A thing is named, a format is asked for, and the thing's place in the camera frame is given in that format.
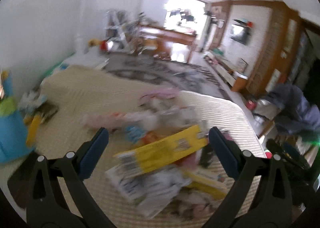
clothing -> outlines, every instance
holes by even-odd
[[[186,22],[194,22],[195,21],[195,17],[192,15],[188,15],[186,16]]]
[[[172,11],[170,12],[170,16],[169,16],[169,17],[172,17],[172,16],[174,16],[174,15],[179,15],[180,12],[181,12],[181,9],[172,10]]]
[[[278,84],[263,99],[282,110],[275,117],[279,134],[293,135],[303,131],[320,132],[320,111],[317,105],[310,105],[297,86]]]

pile of clutter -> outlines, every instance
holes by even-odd
[[[22,95],[18,110],[23,115],[23,123],[28,126],[26,146],[32,147],[36,142],[36,133],[40,124],[52,118],[59,108],[48,101],[46,95],[37,91],[30,91]]]
[[[169,204],[174,206],[170,214],[182,220],[204,218],[228,192],[224,176],[210,168],[218,158],[208,144],[206,121],[198,119],[194,107],[177,105],[178,94],[159,89],[140,98],[139,112],[83,118],[84,125],[120,131],[132,143],[132,150],[115,155],[119,164],[106,176],[147,219]]]

beige mattress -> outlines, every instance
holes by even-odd
[[[42,92],[59,105],[59,112],[38,133],[37,150],[48,159],[64,156],[76,151],[90,140],[95,132],[82,126],[81,118],[86,113],[134,112],[139,110],[137,100],[140,94],[159,86],[120,79],[102,71],[72,66],[47,78]],[[243,111],[231,101],[182,91],[179,103],[194,105],[199,116],[208,120],[209,126],[227,129],[241,150],[248,149],[255,156],[265,157],[259,141],[249,125]],[[113,188],[105,177],[105,171],[116,164],[113,155],[130,148],[120,134],[110,136],[110,142],[94,169],[91,178],[84,181],[88,191],[108,218],[117,226],[130,227],[201,227],[209,218],[197,221],[177,221],[166,211],[152,220],[145,220],[134,207]],[[218,172],[224,170],[219,163],[214,166]],[[258,185],[256,178],[239,215],[245,213],[253,199]],[[79,215],[65,183],[61,180],[63,193],[72,212]],[[233,184],[229,179],[228,187]]]

blue gripper pad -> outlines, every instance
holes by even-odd
[[[226,140],[217,127],[209,130],[209,144],[217,154],[228,177],[238,179],[241,171],[241,150],[234,141]]]
[[[108,143],[109,132],[104,128],[99,129],[92,140],[88,142],[88,149],[78,162],[78,176],[81,180],[88,179],[91,176]]]
[[[285,142],[283,144],[283,149],[285,150],[285,152],[287,152],[294,160],[299,161],[300,158],[300,154],[299,152],[293,147],[291,146],[288,142]]]

metal screw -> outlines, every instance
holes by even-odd
[[[67,158],[73,158],[75,156],[75,153],[73,151],[70,151],[66,154]]]
[[[281,159],[281,157],[278,155],[278,154],[275,154],[273,156],[273,158],[276,160],[276,161],[279,161]]]
[[[42,161],[44,161],[44,156],[42,156],[42,155],[41,155],[41,156],[39,156],[37,160],[38,160],[38,162],[42,162]]]
[[[242,152],[242,154],[243,154],[245,157],[250,157],[250,156],[252,155],[251,152],[248,151],[248,150],[244,150],[244,151]]]

